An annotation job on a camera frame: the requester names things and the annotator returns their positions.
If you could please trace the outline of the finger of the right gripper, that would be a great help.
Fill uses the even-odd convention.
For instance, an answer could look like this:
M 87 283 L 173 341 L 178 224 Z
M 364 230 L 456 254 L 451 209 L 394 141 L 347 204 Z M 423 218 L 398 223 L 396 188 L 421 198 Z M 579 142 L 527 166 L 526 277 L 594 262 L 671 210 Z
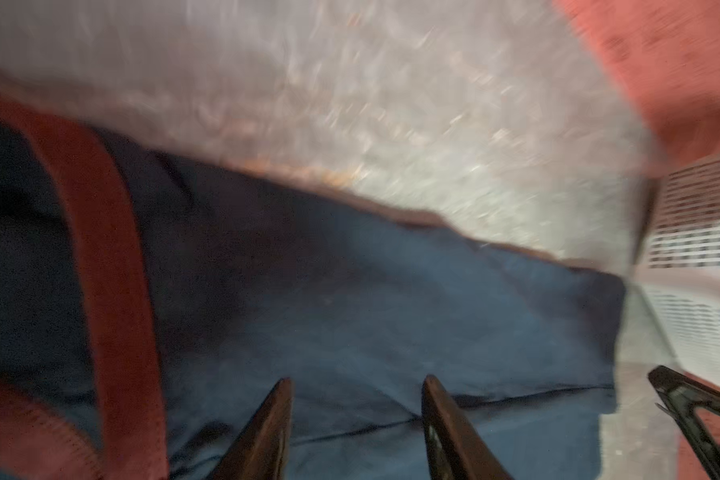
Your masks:
M 720 391 L 666 366 L 648 373 L 648 380 L 673 418 L 709 479 L 720 479 L 720 442 L 700 411 L 720 418 Z

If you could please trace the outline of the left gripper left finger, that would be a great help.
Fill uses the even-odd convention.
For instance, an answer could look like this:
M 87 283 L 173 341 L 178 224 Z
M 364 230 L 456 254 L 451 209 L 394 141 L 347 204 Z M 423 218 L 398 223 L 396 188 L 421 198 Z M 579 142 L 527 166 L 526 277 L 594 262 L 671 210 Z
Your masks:
M 283 479 L 291 433 L 292 399 L 291 380 L 278 380 L 209 479 Z

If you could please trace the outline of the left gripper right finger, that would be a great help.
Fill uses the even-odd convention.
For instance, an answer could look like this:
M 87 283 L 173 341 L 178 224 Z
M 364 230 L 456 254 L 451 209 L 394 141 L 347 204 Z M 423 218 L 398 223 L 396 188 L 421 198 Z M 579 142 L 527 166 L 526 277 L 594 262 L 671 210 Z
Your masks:
M 421 411 L 431 479 L 511 479 L 434 375 L 422 384 Z

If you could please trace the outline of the navy tank top red trim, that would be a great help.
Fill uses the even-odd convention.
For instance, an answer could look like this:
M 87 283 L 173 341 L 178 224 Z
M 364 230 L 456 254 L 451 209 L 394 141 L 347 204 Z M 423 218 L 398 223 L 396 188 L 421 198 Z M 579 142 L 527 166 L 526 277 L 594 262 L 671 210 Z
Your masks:
M 436 376 L 516 479 L 594 479 L 622 281 L 0 99 L 0 479 L 206 479 L 292 382 L 289 479 L 424 479 Z

